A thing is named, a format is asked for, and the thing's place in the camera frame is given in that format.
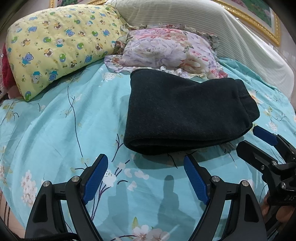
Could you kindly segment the right hand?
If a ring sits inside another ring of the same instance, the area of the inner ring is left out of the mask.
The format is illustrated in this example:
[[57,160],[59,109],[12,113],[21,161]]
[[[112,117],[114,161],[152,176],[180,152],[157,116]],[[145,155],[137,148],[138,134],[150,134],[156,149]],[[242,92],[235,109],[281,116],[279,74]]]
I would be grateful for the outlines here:
[[[267,203],[267,199],[270,196],[270,193],[267,192],[264,197],[263,203],[261,205],[261,212],[263,217],[265,217],[269,210],[269,204]],[[289,219],[292,217],[295,208],[293,206],[282,206],[276,214],[276,219],[281,223],[287,223]]]

